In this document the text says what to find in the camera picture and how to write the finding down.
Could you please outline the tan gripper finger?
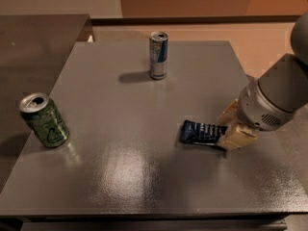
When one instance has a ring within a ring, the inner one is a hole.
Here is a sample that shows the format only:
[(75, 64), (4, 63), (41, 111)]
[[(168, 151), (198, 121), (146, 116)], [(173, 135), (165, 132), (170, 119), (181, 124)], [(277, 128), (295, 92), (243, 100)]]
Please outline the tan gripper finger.
[(258, 130), (240, 123), (230, 123), (217, 146), (226, 150), (235, 150), (248, 146), (258, 139)]
[(237, 105), (237, 99), (234, 99), (229, 103), (229, 105), (217, 118), (217, 122), (219, 125), (226, 126), (237, 118)]

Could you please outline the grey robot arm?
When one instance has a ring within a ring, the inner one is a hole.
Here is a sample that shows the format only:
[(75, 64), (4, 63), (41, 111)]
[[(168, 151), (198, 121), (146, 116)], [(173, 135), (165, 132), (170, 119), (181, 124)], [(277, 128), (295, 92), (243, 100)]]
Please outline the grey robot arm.
[(248, 146), (257, 141), (259, 132), (279, 129), (308, 103), (308, 13), (296, 21), (291, 46), (291, 54), (250, 81), (220, 114), (218, 124), (227, 130), (217, 146), (227, 150)]

